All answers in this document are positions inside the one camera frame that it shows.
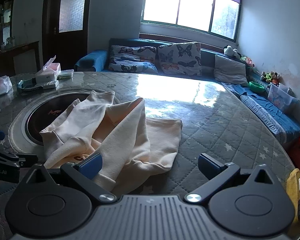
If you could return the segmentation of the panda plush toy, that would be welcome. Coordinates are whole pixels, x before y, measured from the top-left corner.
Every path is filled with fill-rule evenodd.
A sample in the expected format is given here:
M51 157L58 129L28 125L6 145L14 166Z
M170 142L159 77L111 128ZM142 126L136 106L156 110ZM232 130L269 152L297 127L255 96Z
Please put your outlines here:
M227 45L224 47L224 55L227 57L233 57L236 59L241 58L241 54L238 52L238 50L235 48L233 49L232 46Z

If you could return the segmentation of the butterfly pillow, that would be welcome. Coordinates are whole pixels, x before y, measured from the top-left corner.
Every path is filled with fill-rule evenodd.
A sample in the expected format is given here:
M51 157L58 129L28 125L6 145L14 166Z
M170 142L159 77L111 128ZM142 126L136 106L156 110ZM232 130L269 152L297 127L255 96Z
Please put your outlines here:
M123 73L158 74L155 66L157 49L151 46L128 47L112 45L108 69Z
M165 74L201 76L201 46L198 42L158 46L159 64Z

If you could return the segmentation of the grey cushion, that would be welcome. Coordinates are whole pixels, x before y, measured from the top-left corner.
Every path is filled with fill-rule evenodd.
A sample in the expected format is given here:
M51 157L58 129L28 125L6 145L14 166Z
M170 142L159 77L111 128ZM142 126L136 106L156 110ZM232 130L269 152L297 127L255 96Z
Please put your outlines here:
M245 64L223 56L215 56L213 74L219 82L242 86L248 85Z

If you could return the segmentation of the black induction cooktop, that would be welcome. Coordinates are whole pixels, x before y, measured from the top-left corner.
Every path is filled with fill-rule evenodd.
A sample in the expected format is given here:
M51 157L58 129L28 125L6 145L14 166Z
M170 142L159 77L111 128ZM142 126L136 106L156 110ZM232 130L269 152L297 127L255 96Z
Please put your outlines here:
M76 99L84 101L88 92L66 93L45 99L30 111L25 122L25 133L27 137L37 145L43 146L43 139L40 131L49 126L59 117Z

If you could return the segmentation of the pink plastic box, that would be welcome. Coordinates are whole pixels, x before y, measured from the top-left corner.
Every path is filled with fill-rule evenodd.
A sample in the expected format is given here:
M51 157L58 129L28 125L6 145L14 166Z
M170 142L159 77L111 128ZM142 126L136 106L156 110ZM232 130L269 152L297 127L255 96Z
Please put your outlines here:
M56 56L52 57L43 66L44 72L52 72L55 76L58 76L61 72L61 64L55 63Z

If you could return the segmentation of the yellow cloth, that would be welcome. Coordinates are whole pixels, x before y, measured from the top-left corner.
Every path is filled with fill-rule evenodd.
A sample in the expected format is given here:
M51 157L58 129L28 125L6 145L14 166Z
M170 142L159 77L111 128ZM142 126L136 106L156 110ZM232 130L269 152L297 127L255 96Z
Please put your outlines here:
M298 222L298 206L300 200L300 187L299 187L299 179L300 179L300 170L295 168L289 175L286 180L286 193L288 194L290 200L293 203L295 216L293 223Z

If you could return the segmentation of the green brown plush toys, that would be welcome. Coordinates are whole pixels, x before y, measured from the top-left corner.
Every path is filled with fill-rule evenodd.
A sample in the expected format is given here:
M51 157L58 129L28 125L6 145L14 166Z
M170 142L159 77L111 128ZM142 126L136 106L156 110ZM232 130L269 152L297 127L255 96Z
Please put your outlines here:
M261 77L260 77L261 81L264 81L266 83L273 83L275 85L279 85L280 78L281 78L281 75L274 71L271 71L268 73L262 72Z

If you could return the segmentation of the left butterfly pillow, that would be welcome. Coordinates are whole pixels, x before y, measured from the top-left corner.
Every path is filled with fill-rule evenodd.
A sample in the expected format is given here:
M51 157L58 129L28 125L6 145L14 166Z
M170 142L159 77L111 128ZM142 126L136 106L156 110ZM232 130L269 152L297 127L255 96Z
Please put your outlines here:
M123 73L158 74L155 66L157 49L151 46L128 47L112 45L108 69Z

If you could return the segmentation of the cream cloth garment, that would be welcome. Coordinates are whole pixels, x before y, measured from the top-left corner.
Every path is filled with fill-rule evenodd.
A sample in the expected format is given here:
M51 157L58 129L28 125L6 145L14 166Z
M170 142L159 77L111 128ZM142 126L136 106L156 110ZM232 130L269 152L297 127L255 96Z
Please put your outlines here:
M40 135L46 168L98 153L103 164L93 182L122 195L172 168L182 122L147 117L144 99L115 104L114 95L92 91L84 101L73 101Z

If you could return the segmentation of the grey quilted star tablecloth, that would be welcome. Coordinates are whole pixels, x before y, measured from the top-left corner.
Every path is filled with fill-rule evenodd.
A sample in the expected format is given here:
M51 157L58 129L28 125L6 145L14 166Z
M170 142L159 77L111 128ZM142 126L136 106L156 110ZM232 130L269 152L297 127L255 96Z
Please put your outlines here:
M151 118L181 119L181 141L169 172L149 178L119 204L98 207L66 239L238 239L210 217L206 206L182 201L207 181L198 169L199 155L245 170L265 164L278 183L294 168L263 122L222 85L146 74L77 72L50 92L19 95L12 89L0 96L0 130L6 135L0 149L43 155L42 146L26 136L29 115L47 100L92 90L114 91L116 103L143 98Z

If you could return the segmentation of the right butterfly pillow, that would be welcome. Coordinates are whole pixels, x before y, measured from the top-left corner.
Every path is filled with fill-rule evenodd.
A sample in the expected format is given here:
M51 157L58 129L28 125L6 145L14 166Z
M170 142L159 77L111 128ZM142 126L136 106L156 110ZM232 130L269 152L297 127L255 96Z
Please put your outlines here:
M198 42L158 46L159 64L165 74L201 76L201 46Z

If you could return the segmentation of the green bowl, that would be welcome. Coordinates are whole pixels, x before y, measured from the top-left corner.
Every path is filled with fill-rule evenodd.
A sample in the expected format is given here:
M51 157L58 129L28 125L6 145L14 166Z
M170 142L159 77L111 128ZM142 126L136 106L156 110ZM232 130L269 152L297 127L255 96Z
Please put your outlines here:
M249 88L252 92L257 93L257 94L262 94L266 90L263 85L253 82L253 81L249 82Z

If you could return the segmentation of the white tissue box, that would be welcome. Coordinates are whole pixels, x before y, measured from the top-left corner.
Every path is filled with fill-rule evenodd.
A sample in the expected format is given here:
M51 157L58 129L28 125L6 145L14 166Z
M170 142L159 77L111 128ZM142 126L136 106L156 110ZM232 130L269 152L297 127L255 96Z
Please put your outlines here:
M34 77L36 83L47 83L57 80L57 72L51 69L40 70Z

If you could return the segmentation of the clear plastic storage box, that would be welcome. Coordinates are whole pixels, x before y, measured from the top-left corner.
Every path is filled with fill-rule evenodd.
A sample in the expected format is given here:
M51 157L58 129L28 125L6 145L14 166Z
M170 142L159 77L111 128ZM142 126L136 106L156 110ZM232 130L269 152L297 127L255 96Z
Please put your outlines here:
M292 113L296 104L298 103L297 98L289 95L284 90L272 83L270 84L268 92L268 100L285 114Z

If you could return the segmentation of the dark wooden door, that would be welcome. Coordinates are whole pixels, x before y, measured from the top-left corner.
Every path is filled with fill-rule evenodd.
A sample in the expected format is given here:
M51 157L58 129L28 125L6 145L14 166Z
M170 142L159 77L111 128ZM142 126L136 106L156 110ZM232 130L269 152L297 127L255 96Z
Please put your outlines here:
M62 70L74 69L87 54L90 0L44 0L43 60L55 57Z

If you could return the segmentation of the dark wooden cabinet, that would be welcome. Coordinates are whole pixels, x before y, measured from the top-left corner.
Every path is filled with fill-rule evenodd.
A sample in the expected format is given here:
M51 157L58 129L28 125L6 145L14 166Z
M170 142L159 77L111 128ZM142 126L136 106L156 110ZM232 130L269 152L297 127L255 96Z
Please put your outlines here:
M14 0L0 0L0 77L14 76L17 71L14 58L29 51L34 52L33 72L40 69L39 42L17 45L12 35L12 12Z

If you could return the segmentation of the small green white box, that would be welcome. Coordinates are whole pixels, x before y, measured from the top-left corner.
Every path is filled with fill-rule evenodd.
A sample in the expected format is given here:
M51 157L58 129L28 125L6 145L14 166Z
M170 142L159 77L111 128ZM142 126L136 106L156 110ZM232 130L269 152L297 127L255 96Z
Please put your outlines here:
M69 70L61 70L61 72L58 74L57 79L62 80L62 79L71 79L73 78L74 70L69 69Z

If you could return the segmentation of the blue corner sofa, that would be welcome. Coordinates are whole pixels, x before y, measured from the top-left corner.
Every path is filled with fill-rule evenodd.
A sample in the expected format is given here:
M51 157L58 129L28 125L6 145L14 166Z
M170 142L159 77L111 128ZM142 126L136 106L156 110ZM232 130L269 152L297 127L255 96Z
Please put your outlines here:
M75 70L81 72L101 72L103 70L108 70L109 60L110 60L110 48L112 45L118 46L128 46L128 47L143 47L151 46L156 49L158 46L166 45L171 43L162 43L158 41L150 41L143 39L121 39L121 38L112 38L109 41L108 50L95 50L81 58L75 64ZM201 76L187 76L181 74L165 74L159 64L158 51L155 58L155 66L158 70L158 74L155 75L166 75L174 77L184 77L197 80L207 80L216 83L220 83L225 86L227 89L232 91L235 96L237 96L249 109L251 109L269 128L269 130L275 135L276 139L281 144L286 144L288 142L294 141L300 137L300 124L288 116L287 114L281 112L277 107L275 107L268 100L269 89L266 89L264 93L257 94L250 90L249 82L247 86L234 85L232 83L223 83L215 79L213 71L215 67L215 56L223 56L231 60L238 61L245 64L246 66L246 75L251 70L249 65L243 61L237 60L233 57L227 57L221 53L215 53L210 50L202 49L201 53L201 65L202 65L202 75Z

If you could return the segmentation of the window with green frame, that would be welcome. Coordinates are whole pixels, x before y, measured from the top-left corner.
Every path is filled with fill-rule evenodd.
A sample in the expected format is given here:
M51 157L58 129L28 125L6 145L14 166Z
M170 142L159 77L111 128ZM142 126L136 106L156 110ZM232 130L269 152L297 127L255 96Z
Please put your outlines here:
M242 0L144 0L141 20L234 41L241 3Z

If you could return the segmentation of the teal black device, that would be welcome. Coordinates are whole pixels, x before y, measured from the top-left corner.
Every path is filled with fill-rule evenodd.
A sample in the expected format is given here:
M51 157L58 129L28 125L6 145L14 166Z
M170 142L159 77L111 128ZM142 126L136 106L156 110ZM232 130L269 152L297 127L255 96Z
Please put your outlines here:
M17 92L19 94L38 93L48 89L56 89L59 85L58 80L37 83L35 78L29 80L20 80L17 83Z

